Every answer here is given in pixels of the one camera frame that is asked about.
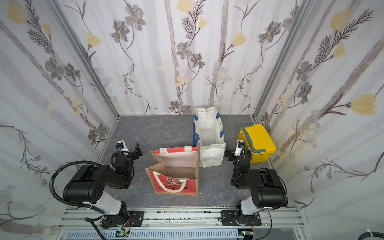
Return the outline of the red Christmas jute bag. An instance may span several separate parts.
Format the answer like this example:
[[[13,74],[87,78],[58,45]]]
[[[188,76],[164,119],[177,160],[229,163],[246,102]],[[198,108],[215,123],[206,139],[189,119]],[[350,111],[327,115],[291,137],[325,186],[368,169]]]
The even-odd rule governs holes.
[[[151,154],[157,163],[146,173],[156,195],[199,195],[198,147],[161,148]]]

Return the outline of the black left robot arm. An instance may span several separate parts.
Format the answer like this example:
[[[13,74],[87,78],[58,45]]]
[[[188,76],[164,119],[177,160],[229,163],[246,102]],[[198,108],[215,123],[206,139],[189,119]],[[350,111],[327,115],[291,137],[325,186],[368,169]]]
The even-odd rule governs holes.
[[[100,213],[98,218],[85,219],[93,226],[99,221],[103,229],[141,227],[144,212],[128,211],[126,203],[109,195],[105,187],[127,190],[135,175],[134,161],[139,159],[143,152],[139,144],[135,145],[134,151],[129,151],[124,141],[117,142],[116,148],[109,165],[84,160],[59,167],[50,179],[49,190],[57,201],[65,205]],[[67,183],[62,195],[59,195],[55,190],[57,176],[66,168],[76,165],[80,168]]]

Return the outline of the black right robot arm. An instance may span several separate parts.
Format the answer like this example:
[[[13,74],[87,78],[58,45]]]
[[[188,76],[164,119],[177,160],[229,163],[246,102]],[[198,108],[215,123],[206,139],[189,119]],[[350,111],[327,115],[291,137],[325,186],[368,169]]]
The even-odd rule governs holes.
[[[234,210],[221,211],[223,226],[260,226],[260,212],[286,207],[288,194],[285,184],[273,169],[251,168],[252,152],[240,143],[240,154],[226,147],[224,156],[233,162],[230,184],[238,190],[251,191],[250,197],[239,201]]]

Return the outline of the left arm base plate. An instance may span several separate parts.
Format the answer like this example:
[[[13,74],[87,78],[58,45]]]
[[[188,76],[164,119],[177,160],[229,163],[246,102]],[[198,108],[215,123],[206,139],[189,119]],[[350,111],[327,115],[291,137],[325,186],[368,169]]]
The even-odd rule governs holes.
[[[123,211],[118,215],[105,216],[100,222],[103,229],[141,227],[144,220],[144,211]]]

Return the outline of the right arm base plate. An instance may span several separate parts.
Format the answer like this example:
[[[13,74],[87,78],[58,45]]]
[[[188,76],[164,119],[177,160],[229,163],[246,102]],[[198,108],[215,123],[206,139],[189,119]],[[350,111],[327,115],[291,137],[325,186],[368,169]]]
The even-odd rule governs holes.
[[[224,227],[254,227],[261,226],[260,214],[244,215],[238,210],[221,211],[219,221]]]

